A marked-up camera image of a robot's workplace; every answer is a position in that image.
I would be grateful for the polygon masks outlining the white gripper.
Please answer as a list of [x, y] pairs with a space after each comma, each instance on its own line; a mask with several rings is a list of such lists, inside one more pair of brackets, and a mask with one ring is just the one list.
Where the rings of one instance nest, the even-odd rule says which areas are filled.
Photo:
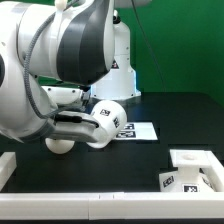
[[54, 119], [55, 131], [50, 135], [52, 139], [90, 143], [98, 141], [99, 123], [85, 113], [90, 100], [89, 90], [57, 86], [43, 86], [43, 89], [59, 109], [71, 106], [71, 109], [65, 109]]

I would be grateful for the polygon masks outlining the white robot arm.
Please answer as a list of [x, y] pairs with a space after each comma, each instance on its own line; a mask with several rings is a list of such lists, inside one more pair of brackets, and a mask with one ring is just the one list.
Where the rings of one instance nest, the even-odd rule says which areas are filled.
[[122, 106], [103, 100], [89, 114], [58, 103], [37, 78], [90, 87], [115, 59], [114, 11], [151, 0], [56, 0], [53, 6], [0, 2], [0, 134], [107, 145], [127, 122]]

